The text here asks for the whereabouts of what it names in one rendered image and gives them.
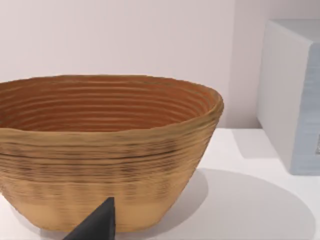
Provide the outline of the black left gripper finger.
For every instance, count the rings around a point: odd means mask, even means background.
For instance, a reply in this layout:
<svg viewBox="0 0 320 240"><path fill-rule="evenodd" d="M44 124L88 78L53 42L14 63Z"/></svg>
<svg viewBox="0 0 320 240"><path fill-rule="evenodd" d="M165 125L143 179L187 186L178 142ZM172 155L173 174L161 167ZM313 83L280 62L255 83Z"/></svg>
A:
<svg viewBox="0 0 320 240"><path fill-rule="evenodd" d="M115 198L108 197L62 240L115 240Z"/></svg>

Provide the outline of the brown woven basket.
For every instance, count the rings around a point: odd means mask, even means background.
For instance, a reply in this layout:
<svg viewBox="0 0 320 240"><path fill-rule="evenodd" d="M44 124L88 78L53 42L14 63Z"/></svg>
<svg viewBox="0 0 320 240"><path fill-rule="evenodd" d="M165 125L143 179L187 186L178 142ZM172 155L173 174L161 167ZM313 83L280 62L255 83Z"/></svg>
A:
<svg viewBox="0 0 320 240"><path fill-rule="evenodd" d="M215 89L148 75L0 82L0 192L38 228L69 232L105 199L117 232L157 224L224 110Z"/></svg>

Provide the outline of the pale microwave oven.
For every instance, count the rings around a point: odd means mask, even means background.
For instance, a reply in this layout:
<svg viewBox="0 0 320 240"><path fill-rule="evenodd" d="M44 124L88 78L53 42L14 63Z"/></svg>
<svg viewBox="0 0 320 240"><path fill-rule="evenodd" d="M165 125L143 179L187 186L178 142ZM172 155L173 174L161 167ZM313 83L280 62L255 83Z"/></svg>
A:
<svg viewBox="0 0 320 240"><path fill-rule="evenodd" d="M320 176L320 19L267 23L256 115L290 174Z"/></svg>

